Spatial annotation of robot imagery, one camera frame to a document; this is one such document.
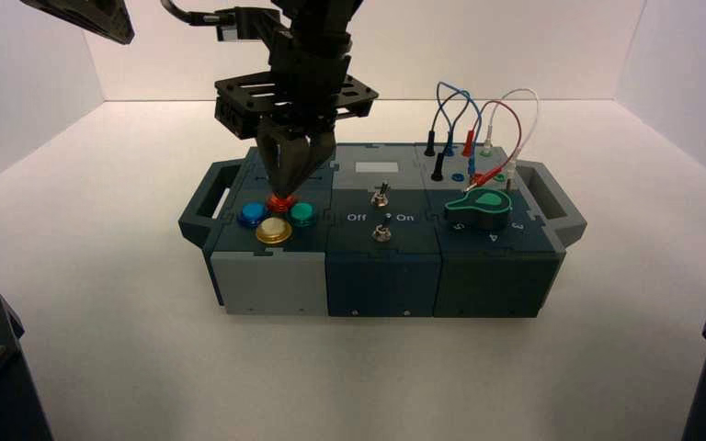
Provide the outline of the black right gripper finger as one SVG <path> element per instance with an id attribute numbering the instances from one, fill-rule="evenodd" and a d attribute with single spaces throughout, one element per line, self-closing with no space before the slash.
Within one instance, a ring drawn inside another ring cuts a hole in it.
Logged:
<path id="1" fill-rule="evenodd" d="M 273 120 L 261 120 L 257 127 L 256 145 L 268 172 L 272 192 L 287 198 L 292 192 L 293 157 L 290 151 L 295 141 L 290 130 Z"/>
<path id="2" fill-rule="evenodd" d="M 310 133 L 299 138 L 294 148 L 291 169 L 291 192 L 295 192 L 336 150 L 333 130 Z"/>

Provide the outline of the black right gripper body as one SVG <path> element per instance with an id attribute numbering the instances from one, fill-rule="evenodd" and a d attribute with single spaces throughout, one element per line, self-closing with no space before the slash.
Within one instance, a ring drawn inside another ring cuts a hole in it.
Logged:
<path id="1" fill-rule="evenodd" d="M 260 27 L 259 37 L 267 46 L 267 85 L 258 93 L 271 100 L 268 118 L 274 127 L 262 124 L 260 145 L 275 145 L 271 139 L 282 126 L 287 138 L 312 138 L 332 133 L 336 125 L 336 99 L 345 82 L 350 56 L 349 35 L 301 35 L 284 27 Z"/>

